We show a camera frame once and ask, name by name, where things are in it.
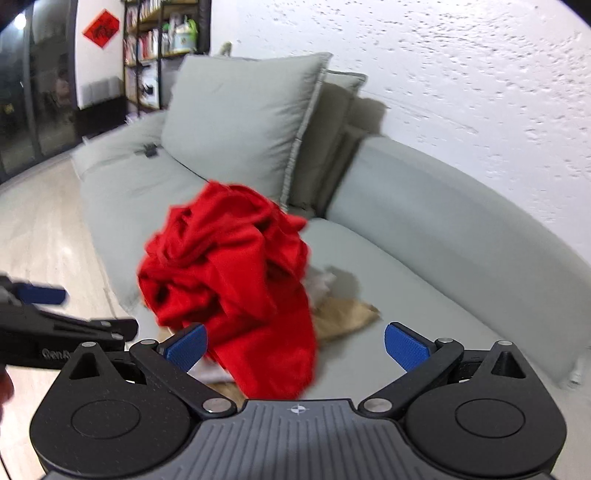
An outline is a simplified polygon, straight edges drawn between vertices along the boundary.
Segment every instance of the red cloth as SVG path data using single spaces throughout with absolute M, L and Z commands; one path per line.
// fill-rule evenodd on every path
M 203 323 L 208 353 L 248 398 L 294 399 L 313 379 L 305 225 L 250 188 L 212 181 L 145 247 L 139 287 L 158 324 Z

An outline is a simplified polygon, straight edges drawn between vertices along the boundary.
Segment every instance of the screw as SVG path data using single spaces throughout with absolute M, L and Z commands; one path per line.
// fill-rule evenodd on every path
M 230 410 L 231 406 L 227 398 L 210 398 L 203 402 L 203 408 L 209 413 L 221 413 Z
M 363 406 L 373 413 L 384 413 L 392 408 L 392 402 L 385 398 L 370 398 L 363 403 Z

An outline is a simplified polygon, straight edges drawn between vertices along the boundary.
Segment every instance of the human hand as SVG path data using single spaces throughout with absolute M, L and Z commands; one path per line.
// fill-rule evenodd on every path
M 2 406 L 14 395 L 14 386 L 6 370 L 0 373 L 0 419 L 2 418 Z

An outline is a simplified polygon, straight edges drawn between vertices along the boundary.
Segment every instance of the wall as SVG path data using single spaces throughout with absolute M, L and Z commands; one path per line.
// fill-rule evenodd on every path
M 119 33 L 100 48 L 82 35 L 86 27 L 107 9 L 119 18 Z M 82 86 L 109 77 L 123 78 L 123 15 L 121 0 L 78 0 L 76 14 L 76 93 L 82 105 Z
M 591 262 L 591 30 L 558 0 L 216 0 L 212 51 L 335 54 L 382 132 L 494 188 Z

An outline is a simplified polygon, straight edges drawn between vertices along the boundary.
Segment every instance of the gray pillow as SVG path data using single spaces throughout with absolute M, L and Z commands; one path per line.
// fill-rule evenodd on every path
M 316 206 L 318 192 L 335 157 L 353 99 L 366 82 L 362 73 L 329 70 L 302 139 L 290 191 L 290 205 Z
M 242 183 L 286 207 L 301 138 L 331 56 L 186 57 L 162 146 L 203 178 Z

